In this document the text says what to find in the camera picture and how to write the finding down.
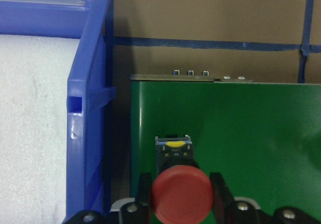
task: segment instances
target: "blue tape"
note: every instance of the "blue tape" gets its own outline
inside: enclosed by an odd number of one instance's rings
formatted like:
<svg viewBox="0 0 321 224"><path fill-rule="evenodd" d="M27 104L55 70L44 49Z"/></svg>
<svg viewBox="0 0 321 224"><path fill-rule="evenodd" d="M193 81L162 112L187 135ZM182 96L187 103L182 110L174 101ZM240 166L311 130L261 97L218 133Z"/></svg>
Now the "blue tape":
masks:
<svg viewBox="0 0 321 224"><path fill-rule="evenodd" d="M220 42L198 40L175 40L157 38L115 37L115 45L140 47L182 47L193 49L231 49L249 51L286 51L301 48L299 44L274 44L255 42Z"/></svg>
<svg viewBox="0 0 321 224"><path fill-rule="evenodd" d="M310 53L321 53L320 45L310 45Z"/></svg>
<svg viewBox="0 0 321 224"><path fill-rule="evenodd" d="M313 4L314 4L314 0L306 0L304 26L303 26L303 38L302 38L302 46L301 46L302 56L301 56L300 65L299 65L299 73L298 73L298 80L297 80L298 83L305 83L306 61L311 49L313 48L313 46L310 46Z"/></svg>
<svg viewBox="0 0 321 224"><path fill-rule="evenodd" d="M305 65L307 56L301 56L297 83L305 83Z"/></svg>
<svg viewBox="0 0 321 224"><path fill-rule="evenodd" d="M303 40L302 40L302 55L305 57L309 56L310 52L310 33L311 33L311 23L313 14L313 3L314 0L306 0L305 5L305 16L304 16L304 26L303 26Z"/></svg>

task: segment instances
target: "blue plastic bin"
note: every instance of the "blue plastic bin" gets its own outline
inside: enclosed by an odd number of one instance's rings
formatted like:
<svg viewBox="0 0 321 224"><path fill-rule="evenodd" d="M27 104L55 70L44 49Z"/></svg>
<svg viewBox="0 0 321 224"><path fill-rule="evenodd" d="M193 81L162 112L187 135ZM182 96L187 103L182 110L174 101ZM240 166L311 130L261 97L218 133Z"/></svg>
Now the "blue plastic bin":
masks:
<svg viewBox="0 0 321 224"><path fill-rule="evenodd" d="M80 0L75 4L59 0L55 3L0 1L0 34L80 39L68 78L65 220L84 209L103 212L103 195L110 196L110 189L104 190L104 186L110 186L110 174L102 175L103 107L115 98L115 88L106 87L102 27L107 12L112 10L111 1Z"/></svg>

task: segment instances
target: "screw head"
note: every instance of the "screw head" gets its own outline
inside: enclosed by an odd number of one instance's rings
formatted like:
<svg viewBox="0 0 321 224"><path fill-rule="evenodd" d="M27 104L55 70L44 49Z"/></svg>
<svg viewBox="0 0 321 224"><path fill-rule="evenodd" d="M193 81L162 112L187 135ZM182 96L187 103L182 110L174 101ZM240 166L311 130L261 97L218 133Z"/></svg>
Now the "screw head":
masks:
<svg viewBox="0 0 321 224"><path fill-rule="evenodd" d="M179 75L179 74L180 74L180 71L179 71L179 70L175 69L175 70L173 71L173 75Z"/></svg>
<svg viewBox="0 0 321 224"><path fill-rule="evenodd" d="M210 73L208 71L206 71L206 70L202 71L202 76L209 76L209 75L210 75Z"/></svg>
<svg viewBox="0 0 321 224"><path fill-rule="evenodd" d="M93 214L88 214L88 215L85 215L84 218L82 218L82 220L85 223L92 222L93 220L95 220L95 216Z"/></svg>
<svg viewBox="0 0 321 224"><path fill-rule="evenodd" d="M127 211L130 212L130 213L135 212L137 210L138 210L138 208L134 203L127 207Z"/></svg>
<svg viewBox="0 0 321 224"><path fill-rule="evenodd" d="M239 202L239 203L237 203L237 208L239 210L248 210L249 205L246 202Z"/></svg>
<svg viewBox="0 0 321 224"><path fill-rule="evenodd" d="M194 75L194 71L193 70L188 70L186 74L193 76Z"/></svg>
<svg viewBox="0 0 321 224"><path fill-rule="evenodd" d="M283 210L283 216L287 219L295 219L295 214L292 210L286 209Z"/></svg>

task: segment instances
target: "red button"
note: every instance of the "red button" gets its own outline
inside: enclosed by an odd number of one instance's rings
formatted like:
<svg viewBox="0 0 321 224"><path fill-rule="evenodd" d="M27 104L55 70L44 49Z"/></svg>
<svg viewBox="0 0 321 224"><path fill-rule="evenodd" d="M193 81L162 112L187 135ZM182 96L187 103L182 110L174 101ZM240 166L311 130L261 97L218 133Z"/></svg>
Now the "red button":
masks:
<svg viewBox="0 0 321 224"><path fill-rule="evenodd" d="M155 215L163 224L198 224L213 206L209 177L192 166L177 165L163 171L151 193Z"/></svg>

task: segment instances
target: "white foam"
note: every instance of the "white foam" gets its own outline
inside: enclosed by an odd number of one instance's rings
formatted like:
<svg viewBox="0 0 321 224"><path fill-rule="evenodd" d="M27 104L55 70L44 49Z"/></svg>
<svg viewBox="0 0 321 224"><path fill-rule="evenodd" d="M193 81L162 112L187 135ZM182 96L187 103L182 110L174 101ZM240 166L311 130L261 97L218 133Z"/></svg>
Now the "white foam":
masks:
<svg viewBox="0 0 321 224"><path fill-rule="evenodd" d="M0 35L0 223L65 217L67 79L78 44Z"/></svg>

